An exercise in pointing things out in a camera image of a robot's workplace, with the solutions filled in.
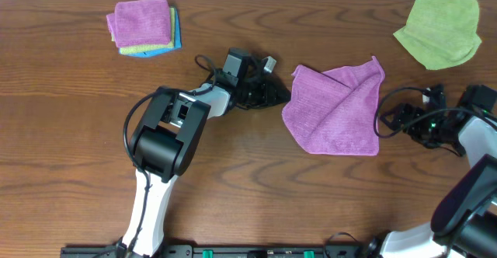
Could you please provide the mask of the purple microfiber cloth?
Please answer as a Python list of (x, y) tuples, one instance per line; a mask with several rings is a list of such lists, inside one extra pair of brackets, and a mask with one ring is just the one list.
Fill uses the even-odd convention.
[(292, 76), (291, 99), (282, 118), (307, 153), (378, 154), (374, 114), (385, 73), (376, 57), (324, 72), (300, 64)]

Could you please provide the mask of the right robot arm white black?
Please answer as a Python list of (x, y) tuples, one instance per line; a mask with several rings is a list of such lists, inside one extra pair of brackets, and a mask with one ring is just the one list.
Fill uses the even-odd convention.
[(423, 107), (400, 103), (374, 114), (393, 135), (401, 132), (424, 148), (445, 148), (468, 160), (470, 169), (442, 199), (430, 222), (389, 232), (373, 257), (494, 257), (496, 215), (496, 91), (469, 85), (448, 107), (442, 85), (421, 90)]

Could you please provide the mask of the green microfiber cloth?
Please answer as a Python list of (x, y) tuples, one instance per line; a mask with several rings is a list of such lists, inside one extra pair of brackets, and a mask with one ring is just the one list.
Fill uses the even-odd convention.
[(477, 0), (415, 0), (398, 42), (427, 70), (470, 60), (481, 45)]

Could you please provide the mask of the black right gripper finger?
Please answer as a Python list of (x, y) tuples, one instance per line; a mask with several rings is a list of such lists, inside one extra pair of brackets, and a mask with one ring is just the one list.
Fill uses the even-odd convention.
[(397, 106), (393, 107), (380, 115), (381, 120), (402, 120), (405, 116), (405, 103), (399, 103)]
[(406, 119), (401, 116), (381, 116), (380, 120), (392, 131), (401, 130), (406, 123)]

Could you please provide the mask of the folded purple cloth on stack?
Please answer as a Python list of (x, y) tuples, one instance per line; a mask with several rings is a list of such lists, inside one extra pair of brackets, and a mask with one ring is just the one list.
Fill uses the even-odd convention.
[(172, 14), (167, 0), (118, 2), (106, 15), (107, 26), (118, 48), (169, 44)]

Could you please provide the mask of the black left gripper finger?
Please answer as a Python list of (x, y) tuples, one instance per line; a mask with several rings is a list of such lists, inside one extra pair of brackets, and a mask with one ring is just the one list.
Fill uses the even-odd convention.
[(270, 79), (273, 88), (276, 90), (278, 95), (290, 95), (290, 90), (286, 87), (284, 82), (280, 78), (271, 78)]
[(276, 106), (282, 103), (288, 103), (291, 99), (290, 92), (276, 92), (273, 94), (271, 103)]

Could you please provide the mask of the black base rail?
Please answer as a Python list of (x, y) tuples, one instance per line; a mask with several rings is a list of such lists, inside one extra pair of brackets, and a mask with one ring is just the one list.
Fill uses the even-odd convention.
[[(63, 247), (60, 258), (117, 258), (147, 257), (144, 254), (118, 250), (116, 246)], [(320, 247), (228, 247), (169, 245), (160, 248), (152, 257), (161, 258), (360, 258), (381, 257), (378, 251), (356, 244), (338, 244)]]

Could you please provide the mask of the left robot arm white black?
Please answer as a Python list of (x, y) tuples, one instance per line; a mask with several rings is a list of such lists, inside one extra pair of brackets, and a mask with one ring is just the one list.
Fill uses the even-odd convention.
[(276, 59), (231, 48), (224, 66), (205, 58), (209, 75), (196, 89), (165, 86), (138, 101), (147, 107), (134, 132), (123, 125), (125, 151), (136, 169), (137, 190), (129, 227), (116, 245), (118, 257), (153, 257), (164, 239), (173, 186), (193, 160), (206, 122), (235, 107), (260, 110), (290, 100), (273, 74)]

